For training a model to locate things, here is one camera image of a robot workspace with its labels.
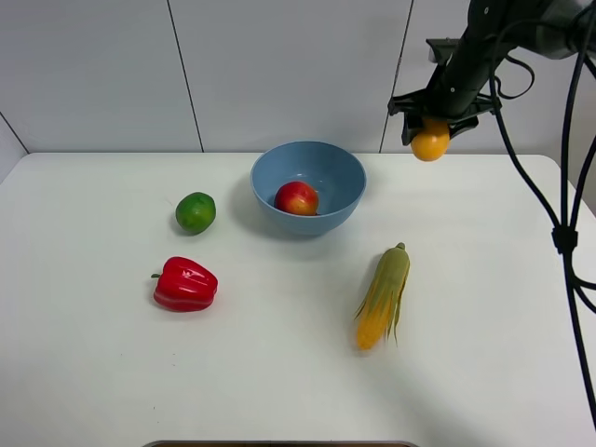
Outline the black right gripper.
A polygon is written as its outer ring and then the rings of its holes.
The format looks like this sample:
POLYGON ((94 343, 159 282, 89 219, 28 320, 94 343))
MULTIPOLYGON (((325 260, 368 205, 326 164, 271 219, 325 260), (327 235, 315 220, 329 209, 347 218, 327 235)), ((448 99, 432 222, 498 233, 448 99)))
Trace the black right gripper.
POLYGON ((387 105, 390 115, 404 113, 401 142, 411 144, 425 129, 423 117, 448 122, 451 139, 479 125, 477 116, 499 110, 502 103, 490 95, 479 93, 467 102, 458 94, 449 93, 446 98, 435 98, 426 90, 416 90, 400 96, 393 96, 387 105))

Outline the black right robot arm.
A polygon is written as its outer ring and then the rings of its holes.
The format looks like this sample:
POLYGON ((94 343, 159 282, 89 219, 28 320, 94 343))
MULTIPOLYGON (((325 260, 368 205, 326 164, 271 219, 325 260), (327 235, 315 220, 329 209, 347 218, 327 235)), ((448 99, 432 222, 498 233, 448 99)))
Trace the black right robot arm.
POLYGON ((500 100, 481 93, 490 70, 520 47, 550 60, 580 50, 589 25, 588 1, 472 1, 458 39, 428 39, 435 70, 423 89, 389 100, 390 115, 404 114, 401 141, 412 142, 427 120, 444 122, 453 138, 494 114, 500 100))

